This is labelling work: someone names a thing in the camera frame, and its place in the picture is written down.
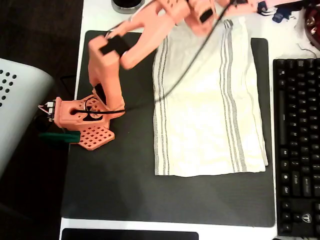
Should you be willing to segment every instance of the orange perforated plate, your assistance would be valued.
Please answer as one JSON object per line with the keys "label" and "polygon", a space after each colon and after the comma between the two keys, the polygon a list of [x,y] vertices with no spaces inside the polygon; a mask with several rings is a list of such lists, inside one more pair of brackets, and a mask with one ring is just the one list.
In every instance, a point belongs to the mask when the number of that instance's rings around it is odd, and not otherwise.
{"label": "orange perforated plate", "polygon": [[95,150],[115,139],[115,134],[105,126],[90,126],[81,130],[80,146],[87,150]]}

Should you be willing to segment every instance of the white desk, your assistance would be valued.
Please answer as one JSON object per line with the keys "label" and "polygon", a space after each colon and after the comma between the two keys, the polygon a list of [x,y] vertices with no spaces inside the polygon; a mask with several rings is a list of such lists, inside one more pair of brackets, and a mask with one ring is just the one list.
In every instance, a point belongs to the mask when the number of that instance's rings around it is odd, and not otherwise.
{"label": "white desk", "polygon": [[[311,52],[301,50],[297,43],[304,48],[311,49],[318,56],[320,53],[311,47],[306,40],[303,31],[297,33],[294,30],[299,18],[299,12],[294,12],[289,21],[275,23],[271,16],[260,16],[256,13],[246,15],[248,31],[253,38],[265,38],[269,43],[269,76],[270,76],[270,104],[271,127],[274,126],[273,108],[273,59],[276,58],[313,58]],[[89,30],[106,31],[119,22],[126,20],[129,15],[115,12],[111,6],[111,0],[84,0],[82,11],[82,23],[79,43],[78,66],[76,73],[75,97],[78,92],[81,61],[83,55],[85,34]],[[274,133],[272,133],[272,154],[274,156]],[[273,227],[243,227],[209,224],[171,223],[171,222],[141,222],[141,221],[111,221],[88,219],[61,219],[61,233],[64,228],[83,229],[123,229],[123,230],[167,230],[167,231],[192,231],[199,234],[200,240],[212,239],[247,239],[247,240],[272,240],[277,236],[277,226]]]}

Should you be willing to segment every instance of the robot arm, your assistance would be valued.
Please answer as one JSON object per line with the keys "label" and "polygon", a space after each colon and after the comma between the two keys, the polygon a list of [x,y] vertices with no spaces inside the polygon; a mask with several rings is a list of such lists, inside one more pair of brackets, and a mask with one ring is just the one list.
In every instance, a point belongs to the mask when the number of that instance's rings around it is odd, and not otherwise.
{"label": "robot arm", "polygon": [[[257,11],[255,0],[238,1],[241,2],[229,7],[227,14]],[[217,2],[225,7],[230,1]],[[62,101],[57,97],[52,110],[49,110],[52,112],[49,119],[60,128],[80,131],[78,144],[88,150],[113,140],[115,135],[109,130],[110,120],[125,113],[119,80],[120,64],[127,70],[133,68],[154,51],[175,24],[182,20],[196,35],[207,35],[215,18],[214,0],[153,0],[106,37],[98,36],[89,42],[88,75],[93,95],[73,101]],[[144,28],[141,36],[134,46],[128,46],[123,36],[137,28]]]}

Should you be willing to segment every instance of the green object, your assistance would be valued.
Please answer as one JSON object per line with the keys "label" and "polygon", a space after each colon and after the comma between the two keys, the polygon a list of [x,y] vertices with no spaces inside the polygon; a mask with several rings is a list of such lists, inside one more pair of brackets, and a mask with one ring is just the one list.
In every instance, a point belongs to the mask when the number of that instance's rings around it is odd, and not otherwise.
{"label": "green object", "polygon": [[77,144],[80,142],[80,135],[80,131],[66,131],[65,133],[44,132],[40,133],[39,137],[49,141]]}

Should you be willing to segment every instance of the gray stripe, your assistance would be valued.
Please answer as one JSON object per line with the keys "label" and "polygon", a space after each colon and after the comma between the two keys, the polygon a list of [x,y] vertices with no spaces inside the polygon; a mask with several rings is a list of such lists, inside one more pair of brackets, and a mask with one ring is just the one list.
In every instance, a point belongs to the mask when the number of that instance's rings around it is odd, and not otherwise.
{"label": "gray stripe", "polygon": [[[227,48],[226,48],[226,43],[227,43],[227,38],[228,35],[226,33],[226,38],[225,41],[223,43],[223,53],[224,53],[224,59],[227,59]],[[225,88],[226,88],[226,75],[225,75],[225,71],[226,71],[226,66],[227,66],[227,61],[225,62],[225,65],[223,66],[223,82],[222,82],[222,89],[224,94],[225,93]],[[233,133],[233,128],[232,128],[232,121],[231,121],[231,107],[230,107],[230,103],[229,103],[229,98],[228,96],[225,96],[226,98],[226,103],[227,103],[227,110],[228,110],[228,121],[229,121],[229,126],[230,126],[230,136],[231,136],[231,141],[232,141],[232,148],[233,148],[233,152],[234,152],[234,160],[235,160],[235,164],[236,164],[236,172],[238,173],[240,171],[239,168],[239,162],[238,162],[238,156],[237,156],[237,150],[236,150],[236,144],[235,144],[235,137],[234,137],[234,133]]]}
{"label": "gray stripe", "polygon": [[229,55],[229,65],[227,69],[227,93],[231,101],[231,106],[232,106],[232,120],[233,120],[233,126],[234,126],[234,133],[236,137],[236,142],[237,142],[237,148],[239,151],[239,158],[241,162],[241,168],[242,172],[247,171],[247,166],[245,162],[245,154],[244,150],[242,148],[242,143],[241,143],[241,138],[240,138],[240,132],[239,132],[239,126],[238,126],[238,120],[237,120],[237,105],[235,102],[235,99],[232,96],[232,91],[231,91],[231,66],[232,66],[232,61],[233,61],[233,49],[232,49],[232,35],[231,35],[232,27],[228,31],[228,37],[227,37],[227,43],[228,43],[228,55]]}
{"label": "gray stripe", "polygon": [[[161,51],[161,55],[160,55],[160,61],[159,61],[159,69],[158,69],[158,86],[159,86],[159,99],[161,99],[161,85],[160,85],[160,70],[161,70],[161,65],[162,65],[162,57],[164,55],[165,52],[165,47],[166,47],[166,42],[163,43],[163,48]],[[164,147],[165,147],[165,143],[164,143],[164,127],[162,125],[163,122],[163,114],[162,114],[162,101],[159,102],[160,105],[160,124],[161,124],[161,143],[162,143],[162,155],[163,155],[163,175],[165,175],[165,171],[166,171],[166,158],[165,158],[165,152],[164,152]]]}
{"label": "gray stripe", "polygon": [[166,115],[166,100],[165,100],[165,89],[164,89],[164,73],[166,69],[167,55],[168,55],[168,37],[164,40],[164,45],[166,46],[165,55],[164,55],[164,63],[161,75],[161,86],[162,86],[162,100],[163,100],[163,115],[164,115],[164,134],[165,134],[165,146],[166,146],[166,160],[167,160],[167,168],[169,175],[170,173],[170,163],[169,163],[169,150],[168,150],[168,132],[167,132],[167,115]]}
{"label": "gray stripe", "polygon": [[223,75],[222,65],[224,64],[222,51],[223,51],[225,36],[226,36],[226,32],[223,33],[222,40],[221,40],[221,51],[220,51],[221,64],[220,64],[220,68],[219,68],[219,72],[220,72],[219,85],[220,85],[220,91],[221,91],[222,102],[223,102],[224,122],[225,122],[226,136],[227,136],[228,144],[229,144],[230,159],[231,159],[231,163],[232,163],[233,172],[235,173],[236,171],[235,171],[235,165],[234,165],[234,160],[233,160],[233,156],[232,156],[232,149],[231,149],[230,137],[229,137],[229,131],[228,131],[227,111],[226,111],[226,102],[225,102],[225,98],[227,98],[227,96],[226,96],[226,94],[223,90],[223,87],[222,87],[222,75]]}
{"label": "gray stripe", "polygon": [[[152,78],[154,77],[155,73],[155,65],[156,61],[153,61],[152,65]],[[155,86],[155,81],[153,79],[153,95],[155,96],[156,94],[156,86]],[[153,133],[154,133],[154,174],[159,175],[159,154],[158,154],[158,122],[157,122],[157,110],[154,108],[154,113],[153,113]]]}

